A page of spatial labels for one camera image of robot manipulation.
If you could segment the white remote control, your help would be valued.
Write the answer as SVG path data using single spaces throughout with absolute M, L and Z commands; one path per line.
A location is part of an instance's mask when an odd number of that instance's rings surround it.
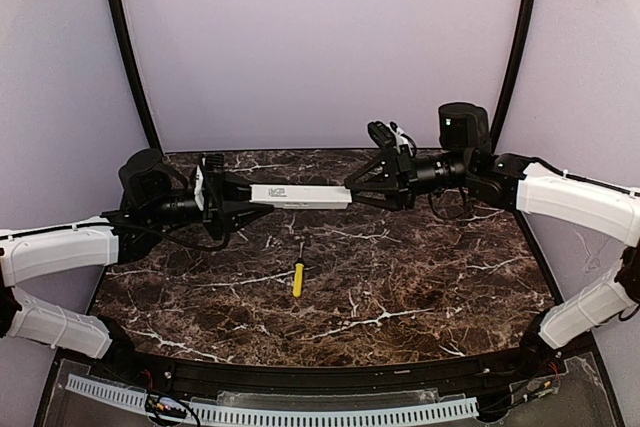
M 250 201 L 286 210 L 342 210 L 352 203 L 342 186 L 252 184 Z

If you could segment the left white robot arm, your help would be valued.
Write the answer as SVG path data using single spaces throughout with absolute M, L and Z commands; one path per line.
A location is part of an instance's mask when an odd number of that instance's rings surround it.
M 115 359 L 133 342 L 110 318 L 72 312 L 20 289 L 20 283 L 88 266 L 145 258 L 161 242 L 216 253 L 232 233 L 274 211 L 252 201 L 248 180 L 227 172 L 221 154 L 203 154 L 190 176 L 161 152 L 135 153 L 119 169 L 118 209 L 84 221 L 1 234 L 1 334 L 94 359 Z

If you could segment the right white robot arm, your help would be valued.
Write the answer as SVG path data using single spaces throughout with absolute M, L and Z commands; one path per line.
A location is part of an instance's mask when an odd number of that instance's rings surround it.
M 369 123 L 379 153 L 345 179 L 353 200 L 400 211 L 413 208 L 419 195 L 457 188 L 462 197 L 499 210 L 556 218 L 622 242 L 626 248 L 618 266 L 536 316 L 521 340 L 523 350 L 558 350 L 639 306 L 638 191 L 571 174 L 539 157 L 494 154 L 482 107 L 447 103 L 438 118 L 443 151 L 425 156 L 396 123 Z

